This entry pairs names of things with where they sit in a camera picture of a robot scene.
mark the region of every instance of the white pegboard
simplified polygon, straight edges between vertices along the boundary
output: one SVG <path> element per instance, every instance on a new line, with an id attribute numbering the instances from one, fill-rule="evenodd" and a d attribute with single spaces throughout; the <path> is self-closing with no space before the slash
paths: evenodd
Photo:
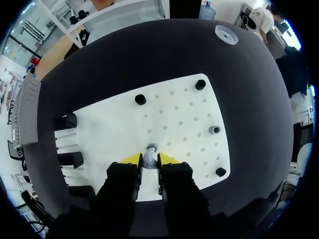
<path id="1" fill-rule="evenodd" d="M 195 88 L 198 80 L 206 87 Z M 143 94 L 147 102 L 140 106 L 135 96 Z M 230 174 L 226 131 L 216 96 L 203 74 L 186 76 L 135 89 L 97 102 L 75 112 L 77 136 L 84 157 L 83 167 L 90 185 L 98 191 L 114 161 L 145 153 L 150 143 L 157 152 L 187 162 L 200 189 L 212 186 Z M 209 128 L 218 125 L 219 134 Z M 226 169 L 222 177 L 219 167 Z M 143 170 L 138 201 L 160 200 L 156 170 Z"/>

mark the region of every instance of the white shelf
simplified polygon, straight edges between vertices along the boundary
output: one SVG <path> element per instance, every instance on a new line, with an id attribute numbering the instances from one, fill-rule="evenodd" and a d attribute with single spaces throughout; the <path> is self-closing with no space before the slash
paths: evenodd
<path id="1" fill-rule="evenodd" d="M 77 24 L 75 24 L 72 27 L 70 27 L 68 29 L 68 32 L 74 31 L 75 29 L 77 29 L 81 25 L 87 23 L 90 20 L 93 20 L 94 18 L 96 18 L 96 17 L 98 17 L 98 16 L 100 16 L 102 14 L 105 14 L 107 12 L 110 12 L 112 10 L 115 10 L 115 9 L 123 7 L 123 6 L 127 6 L 127 5 L 130 5 L 130 4 L 137 3 L 137 2 L 144 2 L 144 1 L 152 1 L 152 0 L 120 0 L 120 1 L 116 1 L 114 3 L 114 5 L 109 6 L 109 7 L 105 8 L 105 9 L 103 9 L 103 10 L 100 10 L 100 11 L 97 11 L 97 12 L 94 12 L 94 13 L 88 15 L 86 18 L 84 18 L 83 20 L 79 21 Z"/>

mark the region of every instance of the round black table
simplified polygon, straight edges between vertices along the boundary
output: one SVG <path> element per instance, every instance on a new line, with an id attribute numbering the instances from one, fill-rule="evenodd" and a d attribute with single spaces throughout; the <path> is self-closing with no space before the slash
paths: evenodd
<path id="1" fill-rule="evenodd" d="M 222 24 L 239 38 L 222 42 Z M 70 204 L 88 207 L 67 192 L 57 161 L 52 119 L 123 92 L 203 73 L 211 81 L 223 116 L 230 176 L 203 191 L 212 215 L 231 215 L 267 198 L 287 177 L 293 147 L 288 94 L 265 44 L 228 23 L 159 20 L 113 32 L 78 50 L 43 80 L 38 104 L 38 143 L 24 147 L 41 202 L 57 217 Z M 162 201 L 136 203 L 135 236 L 167 234 Z"/>

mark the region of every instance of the black cylinder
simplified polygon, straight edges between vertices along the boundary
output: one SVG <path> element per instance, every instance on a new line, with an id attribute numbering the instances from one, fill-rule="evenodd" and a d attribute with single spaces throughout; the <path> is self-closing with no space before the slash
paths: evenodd
<path id="1" fill-rule="evenodd" d="M 197 81 L 195 88 L 201 91 L 202 89 L 205 88 L 205 86 L 206 86 L 206 82 L 204 80 L 199 80 Z"/>
<path id="2" fill-rule="evenodd" d="M 216 174 L 217 174 L 217 176 L 222 177 L 222 176 L 224 176 L 224 175 L 226 174 L 226 169 L 224 169 L 224 168 L 218 168 L 218 169 L 216 170 Z"/>
<path id="3" fill-rule="evenodd" d="M 135 96 L 135 102 L 140 106 L 144 105 L 146 103 L 146 98 L 143 95 L 137 95 Z"/>

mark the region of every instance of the white wall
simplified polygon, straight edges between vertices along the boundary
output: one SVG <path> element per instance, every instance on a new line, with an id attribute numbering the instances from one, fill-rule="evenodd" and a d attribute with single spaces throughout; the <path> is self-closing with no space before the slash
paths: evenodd
<path id="1" fill-rule="evenodd" d="M 3 55 L 0 56 L 0 78 L 8 85 L 10 84 L 12 76 L 8 72 L 4 71 L 5 68 L 9 71 L 18 73 L 21 76 L 24 76 L 26 73 L 25 68 Z M 11 175 L 21 173 L 21 162 L 10 158 L 7 141 L 12 141 L 12 136 L 11 125 L 6 125 L 7 117 L 8 114 L 6 108 L 3 108 L 0 114 L 0 176 L 5 188 L 7 189 L 8 197 L 12 201 L 13 205 L 19 206 L 24 202 L 20 196 L 20 192 L 17 191 L 17 185 L 12 180 Z"/>
<path id="2" fill-rule="evenodd" d="M 270 4 L 268 0 L 210 0 L 211 7 L 216 11 L 215 19 L 235 24 L 239 15 L 242 3 L 246 3 L 251 8 L 266 7 Z"/>

